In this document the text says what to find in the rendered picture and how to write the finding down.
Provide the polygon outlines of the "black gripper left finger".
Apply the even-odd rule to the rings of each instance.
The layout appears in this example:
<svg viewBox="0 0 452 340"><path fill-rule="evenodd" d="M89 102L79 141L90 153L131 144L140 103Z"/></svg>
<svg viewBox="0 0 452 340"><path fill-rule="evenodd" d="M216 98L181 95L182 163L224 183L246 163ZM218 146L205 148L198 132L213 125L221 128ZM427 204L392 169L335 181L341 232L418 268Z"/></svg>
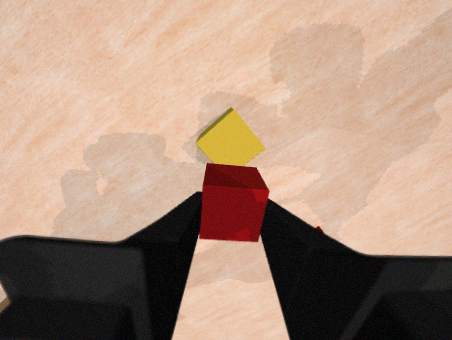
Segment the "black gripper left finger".
<svg viewBox="0 0 452 340"><path fill-rule="evenodd" d="M41 235L0 241L0 285L18 296L118 303L137 340L172 340L200 233L202 192L115 242Z"/></svg>

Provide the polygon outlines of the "yellow cube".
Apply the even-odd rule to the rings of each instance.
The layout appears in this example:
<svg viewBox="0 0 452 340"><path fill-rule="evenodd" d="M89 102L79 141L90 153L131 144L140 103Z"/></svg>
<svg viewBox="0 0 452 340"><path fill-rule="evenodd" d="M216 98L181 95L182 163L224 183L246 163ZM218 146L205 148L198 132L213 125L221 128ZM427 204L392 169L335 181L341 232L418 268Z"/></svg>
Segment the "yellow cube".
<svg viewBox="0 0 452 340"><path fill-rule="evenodd" d="M230 107L198 137L195 143L214 163L244 166L265 147Z"/></svg>

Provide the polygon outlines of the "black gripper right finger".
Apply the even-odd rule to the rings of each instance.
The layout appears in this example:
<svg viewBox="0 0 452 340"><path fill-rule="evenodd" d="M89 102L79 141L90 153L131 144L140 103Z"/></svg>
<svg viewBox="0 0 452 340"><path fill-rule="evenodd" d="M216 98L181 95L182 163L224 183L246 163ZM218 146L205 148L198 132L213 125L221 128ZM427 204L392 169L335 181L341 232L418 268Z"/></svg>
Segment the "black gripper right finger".
<svg viewBox="0 0 452 340"><path fill-rule="evenodd" d="M289 340L351 340L387 292L452 290L452 256L360 253L269 198L260 235Z"/></svg>

